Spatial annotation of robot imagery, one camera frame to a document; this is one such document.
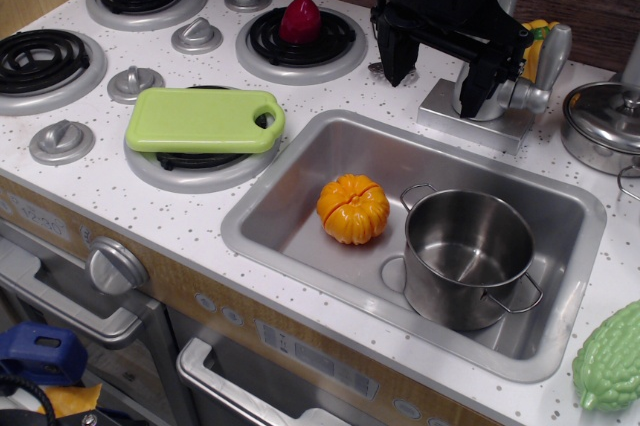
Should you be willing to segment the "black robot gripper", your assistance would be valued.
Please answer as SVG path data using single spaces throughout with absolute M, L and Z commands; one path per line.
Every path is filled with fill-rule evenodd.
M 461 118 L 475 118 L 500 85 L 520 75 L 532 42 L 499 0 L 377 0 L 371 19 L 393 87 L 415 69 L 421 44 L 470 62 L 458 97 Z

